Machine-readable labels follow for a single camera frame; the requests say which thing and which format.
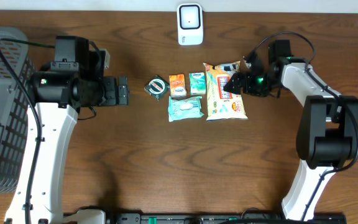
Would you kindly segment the green Zappy wipes pack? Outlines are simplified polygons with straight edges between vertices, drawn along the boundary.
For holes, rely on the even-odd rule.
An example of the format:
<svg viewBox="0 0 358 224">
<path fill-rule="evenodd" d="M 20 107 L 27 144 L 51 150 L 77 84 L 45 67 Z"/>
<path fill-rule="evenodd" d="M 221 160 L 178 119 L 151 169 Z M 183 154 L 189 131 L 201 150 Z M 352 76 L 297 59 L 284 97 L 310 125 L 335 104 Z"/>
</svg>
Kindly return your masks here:
<svg viewBox="0 0 358 224">
<path fill-rule="evenodd" d="M 168 102 L 169 122 L 201 118 L 204 115 L 204 113 L 201 112 L 201 99 L 202 96 L 193 96 L 184 100 L 174 100 L 170 96 Z"/>
</svg>

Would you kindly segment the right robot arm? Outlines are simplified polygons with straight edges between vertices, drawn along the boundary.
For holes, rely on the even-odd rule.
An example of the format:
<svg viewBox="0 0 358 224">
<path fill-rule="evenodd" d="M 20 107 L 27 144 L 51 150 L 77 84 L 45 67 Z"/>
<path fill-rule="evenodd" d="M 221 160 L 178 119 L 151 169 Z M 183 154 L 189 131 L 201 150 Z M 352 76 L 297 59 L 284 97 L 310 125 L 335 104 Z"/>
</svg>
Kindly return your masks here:
<svg viewBox="0 0 358 224">
<path fill-rule="evenodd" d="M 292 54 L 289 40 L 268 45 L 269 70 L 254 50 L 244 61 L 249 71 L 233 74 L 224 91 L 265 97 L 274 88 L 284 88 L 303 107 L 296 135 L 300 164 L 282 200 L 282 213 L 287 220 L 310 221 L 330 179 L 358 159 L 358 99 L 325 84 L 309 60 Z"/>
</svg>

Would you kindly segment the small teal tissue pack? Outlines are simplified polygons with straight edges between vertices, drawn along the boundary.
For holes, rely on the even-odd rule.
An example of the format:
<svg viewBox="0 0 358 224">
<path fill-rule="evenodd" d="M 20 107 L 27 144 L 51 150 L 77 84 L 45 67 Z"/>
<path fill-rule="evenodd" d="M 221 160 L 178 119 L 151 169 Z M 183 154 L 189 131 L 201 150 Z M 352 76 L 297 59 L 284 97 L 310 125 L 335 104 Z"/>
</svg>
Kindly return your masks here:
<svg viewBox="0 0 358 224">
<path fill-rule="evenodd" d="M 191 95 L 205 95 L 206 94 L 206 79 L 203 72 L 190 73 L 190 93 Z"/>
</svg>

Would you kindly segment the small orange tissue pack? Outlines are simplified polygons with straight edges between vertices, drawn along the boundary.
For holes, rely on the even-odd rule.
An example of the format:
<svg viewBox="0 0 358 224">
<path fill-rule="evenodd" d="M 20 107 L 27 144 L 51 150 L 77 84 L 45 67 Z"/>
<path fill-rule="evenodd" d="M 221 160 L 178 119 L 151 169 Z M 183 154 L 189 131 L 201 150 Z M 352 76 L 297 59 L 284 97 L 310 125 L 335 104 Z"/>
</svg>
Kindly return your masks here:
<svg viewBox="0 0 358 224">
<path fill-rule="evenodd" d="M 184 74 L 170 75 L 169 83 L 171 97 L 179 98 L 187 95 Z"/>
</svg>

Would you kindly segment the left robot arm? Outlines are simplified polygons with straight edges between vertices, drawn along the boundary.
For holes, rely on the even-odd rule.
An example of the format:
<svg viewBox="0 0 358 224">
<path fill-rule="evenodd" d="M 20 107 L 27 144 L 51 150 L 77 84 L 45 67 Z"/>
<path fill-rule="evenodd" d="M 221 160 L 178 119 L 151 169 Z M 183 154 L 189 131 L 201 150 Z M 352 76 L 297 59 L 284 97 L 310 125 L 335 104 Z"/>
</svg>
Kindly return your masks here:
<svg viewBox="0 0 358 224">
<path fill-rule="evenodd" d="M 21 85 L 29 102 L 27 140 L 5 223 L 110 223 L 107 211 L 85 207 L 63 214 L 62 188 L 71 134 L 82 108 L 129 103 L 126 77 L 106 77 L 109 53 L 86 38 L 59 35 L 54 59 Z"/>
</svg>

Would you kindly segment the red white tape roll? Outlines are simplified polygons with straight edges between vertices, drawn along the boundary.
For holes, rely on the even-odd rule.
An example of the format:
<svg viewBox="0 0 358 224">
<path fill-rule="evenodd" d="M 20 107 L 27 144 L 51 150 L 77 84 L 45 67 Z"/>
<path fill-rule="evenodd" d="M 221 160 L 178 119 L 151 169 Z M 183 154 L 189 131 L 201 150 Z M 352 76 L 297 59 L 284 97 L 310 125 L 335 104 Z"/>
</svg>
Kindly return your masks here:
<svg viewBox="0 0 358 224">
<path fill-rule="evenodd" d="M 154 76 L 148 84 L 144 86 L 145 92 L 154 97 L 157 101 L 161 100 L 169 89 L 169 83 L 159 75 Z"/>
</svg>

